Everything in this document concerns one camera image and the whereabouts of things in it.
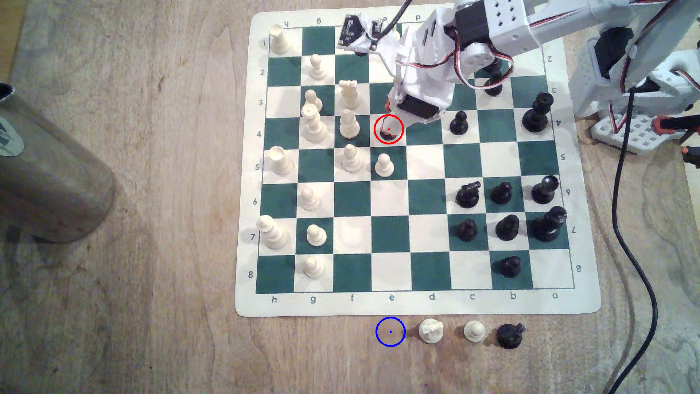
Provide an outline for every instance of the wooden table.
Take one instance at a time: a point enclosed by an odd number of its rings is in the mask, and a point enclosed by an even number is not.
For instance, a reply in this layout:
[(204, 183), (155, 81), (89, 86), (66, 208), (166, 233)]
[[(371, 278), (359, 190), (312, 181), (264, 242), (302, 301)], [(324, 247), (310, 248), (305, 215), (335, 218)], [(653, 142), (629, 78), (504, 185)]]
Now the wooden table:
[[(119, 192), (102, 226), (75, 243), (0, 229), (0, 391), (599, 393), (610, 384), (646, 335), (650, 306), (610, 225), (619, 152), (590, 139), (591, 121), (580, 121), (579, 140), (599, 312), (437, 316), (448, 330), (432, 346), (416, 335), (424, 317), (401, 316), (410, 329), (395, 348), (377, 343), (376, 316), (239, 317), (249, 21), (343, 3), (208, 3), (30, 2), (11, 81), (113, 168)], [(693, 29), (684, 48), (694, 48)], [(567, 37), (570, 61), (585, 34)], [(628, 157), (621, 196), (622, 231), (660, 305), (656, 338), (623, 389), (697, 393), (700, 250), (678, 146)], [(467, 342), (461, 326), (472, 318), (523, 322), (523, 345)]]

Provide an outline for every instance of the cylindrical container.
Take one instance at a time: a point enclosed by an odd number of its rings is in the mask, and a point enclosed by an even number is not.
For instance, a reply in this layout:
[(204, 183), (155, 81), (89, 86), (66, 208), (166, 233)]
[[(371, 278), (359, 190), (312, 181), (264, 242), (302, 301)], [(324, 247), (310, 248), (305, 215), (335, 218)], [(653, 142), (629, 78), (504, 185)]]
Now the cylindrical container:
[(52, 242), (95, 230), (114, 200), (105, 163), (0, 83), (0, 218)]

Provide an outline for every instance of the black pawn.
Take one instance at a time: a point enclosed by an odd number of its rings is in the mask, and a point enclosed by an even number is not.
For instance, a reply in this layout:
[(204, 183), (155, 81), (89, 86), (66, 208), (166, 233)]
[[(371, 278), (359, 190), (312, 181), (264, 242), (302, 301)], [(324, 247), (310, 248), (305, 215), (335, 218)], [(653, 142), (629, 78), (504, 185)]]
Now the black pawn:
[(449, 130), (452, 131), (454, 135), (463, 135), (469, 130), (469, 123), (467, 123), (467, 113), (464, 111), (457, 112), (454, 116), (452, 122), (449, 123)]
[(512, 197), (511, 189), (510, 182), (501, 182), (491, 191), (491, 201), (499, 205), (507, 204)]
[(546, 115), (550, 112), (552, 104), (554, 104), (552, 95), (547, 92), (537, 94), (535, 102), (532, 103), (532, 109), (523, 116), (523, 127), (532, 133), (544, 130), (548, 124)]
[(455, 201), (462, 208), (473, 208), (479, 202), (479, 188), (481, 182), (476, 181), (470, 184), (464, 184), (457, 192)]
[(518, 325), (504, 324), (496, 331), (496, 339), (503, 348), (515, 349), (522, 342), (523, 331), (525, 331), (525, 326), (522, 323), (518, 323)]
[(515, 278), (520, 274), (520, 257), (506, 257), (498, 263), (498, 268), (506, 278)]
[(520, 219), (515, 215), (508, 215), (496, 224), (496, 236), (501, 240), (513, 240), (520, 230)]
[(542, 182), (532, 187), (532, 199), (537, 204), (549, 204), (554, 199), (554, 191), (559, 187), (559, 180), (554, 175), (542, 178)]
[(561, 225), (566, 222), (566, 210), (562, 207), (552, 207), (542, 217), (535, 219), (532, 224), (535, 238), (542, 242), (552, 242), (559, 236)]

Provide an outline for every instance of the chess mat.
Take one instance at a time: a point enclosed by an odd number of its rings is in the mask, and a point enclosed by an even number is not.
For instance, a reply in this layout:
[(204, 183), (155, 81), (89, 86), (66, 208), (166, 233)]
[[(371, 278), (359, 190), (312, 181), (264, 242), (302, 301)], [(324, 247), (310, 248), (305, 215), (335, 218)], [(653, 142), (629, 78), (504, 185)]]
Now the chess mat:
[[(397, 26), (419, 26), (436, 5), (410, 6)], [(561, 39), (515, 57), (515, 71), (503, 92), (457, 85), (441, 121), (414, 124), (392, 145), (373, 133), (393, 78), (377, 55), (357, 56), (335, 47), (348, 13), (391, 19), (398, 7), (289, 11), (257, 14), (251, 23), (246, 80), (243, 170), (236, 270), (236, 309), (244, 316), (396, 315), (472, 313), (589, 313), (601, 305), (595, 252), (581, 160), (576, 139), (566, 59)], [(292, 48), (269, 50), (269, 28), (279, 23)], [(319, 54), (324, 79), (309, 76), (310, 57)], [(484, 72), (472, 74), (483, 84)], [(346, 140), (339, 132), (342, 79), (358, 82), (362, 102), (355, 110), (360, 133)], [(321, 143), (301, 136), (304, 92), (321, 99), (321, 120), (329, 136)], [(530, 133), (521, 125), (539, 92), (549, 91), (554, 105), (549, 126)], [(449, 131), (457, 111), (465, 111), (469, 130)], [(357, 147), (365, 167), (342, 169), (342, 149)], [(271, 171), (268, 150), (285, 149), (295, 164), (290, 174)], [(374, 172), (378, 155), (391, 157), (395, 170)], [(530, 196), (545, 175), (560, 187), (547, 205)], [(480, 181), (479, 203), (470, 209), (455, 203), (462, 184)], [(491, 190), (503, 181), (512, 199), (497, 205)], [(309, 187), (321, 198), (311, 212), (300, 207)], [(552, 206), (567, 209), (559, 237), (543, 243), (531, 236), (536, 217)], [(496, 237), (496, 223), (509, 214), (520, 218), (517, 237)], [(289, 231), (280, 250), (260, 242), (256, 220), (270, 215)], [(471, 218), (478, 236), (459, 240), (455, 226)], [(307, 242), (307, 227), (317, 224), (328, 239), (320, 247)], [(325, 266), (318, 279), (303, 273), (313, 255)], [(496, 269), (509, 256), (521, 259), (521, 273), (506, 278)]]

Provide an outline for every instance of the white square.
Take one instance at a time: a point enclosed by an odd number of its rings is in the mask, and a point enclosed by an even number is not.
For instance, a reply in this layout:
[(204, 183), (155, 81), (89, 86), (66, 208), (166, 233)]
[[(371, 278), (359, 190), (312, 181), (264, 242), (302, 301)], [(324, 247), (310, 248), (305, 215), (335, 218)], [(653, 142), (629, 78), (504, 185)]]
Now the white square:
[(410, 253), (372, 253), (373, 292), (411, 289)]
[[(312, 211), (302, 208), (302, 190), (309, 188), (321, 199), (321, 204)], [(333, 182), (310, 182), (297, 185), (297, 217), (333, 217)]]
[[(323, 264), (323, 273), (318, 278), (309, 278), (304, 274), (304, 261), (315, 257)], [(295, 292), (332, 292), (333, 291), (333, 255), (332, 254), (298, 254), (294, 263)]]
[(298, 118), (301, 116), (301, 86), (270, 86), (267, 88), (268, 118)]
[(333, 179), (336, 182), (360, 182), (368, 181), (372, 179), (372, 166), (370, 165), (370, 148), (369, 147), (359, 147), (357, 148), (357, 154), (362, 159), (364, 165), (358, 172), (347, 172), (343, 168), (343, 158), (345, 154), (342, 148), (335, 148), (334, 150), (334, 165), (333, 165)]
[(260, 247), (258, 248), (258, 254), (260, 256), (283, 256), (286, 254), (295, 254), (297, 251), (297, 220), (295, 217), (290, 217), (290, 218), (285, 218), (285, 219), (277, 219), (274, 218), (274, 221), (277, 223), (278, 226), (283, 227), (285, 230), (289, 232), (289, 242), (287, 242), (286, 245), (284, 245), (280, 249), (270, 249), (267, 246), (265, 246), (265, 243), (261, 238), (258, 238), (260, 240)]
[(442, 145), (409, 145), (406, 147), (408, 179), (442, 179), (445, 157)]
[(482, 176), (520, 176), (520, 155), (517, 142), (483, 142), (479, 144), (482, 159)]
[(450, 252), (449, 276), (453, 290), (492, 289), (489, 251)]
[(462, 135), (454, 135), (449, 130), (449, 124), (454, 120), (458, 111), (446, 111), (440, 120), (442, 122), (442, 143), (443, 144), (478, 144), (479, 139), (479, 116), (477, 111), (465, 111), (469, 129)]
[(333, 253), (372, 253), (372, 218), (346, 216), (333, 219)]
[[(518, 235), (512, 240), (501, 240), (496, 235), (496, 225), (508, 215), (515, 215), (520, 220)], [(486, 214), (486, 232), (488, 233), (490, 250), (528, 250), (530, 241), (527, 238), (527, 222), (525, 212), (499, 212)]]
[(408, 181), (406, 179), (370, 182), (372, 216), (408, 215)]
[(262, 182), (263, 184), (285, 184), (285, 183), (297, 183), (299, 178), (299, 151), (297, 149), (284, 149), (292, 163), (294, 163), (294, 169), (291, 170), (287, 175), (278, 175), (272, 170), (272, 159), (270, 158), (270, 151), (265, 151), (265, 157), (262, 162)]
[(408, 229), (411, 252), (449, 250), (447, 215), (410, 215)]
[[(456, 202), (457, 192), (464, 184), (479, 181), (482, 187), (479, 188), (479, 201), (471, 208), (462, 208)], [(486, 200), (484, 198), (484, 178), (445, 178), (444, 195), (447, 200), (447, 214), (456, 213), (486, 213)]]
[(530, 271), (534, 288), (573, 287), (571, 256), (568, 249), (530, 251)]
[(321, 56), (321, 68), (325, 70), (325, 76), (322, 79), (314, 79), (309, 74), (313, 68), (311, 56), (302, 56), (302, 86), (335, 85), (335, 55), (319, 56)]

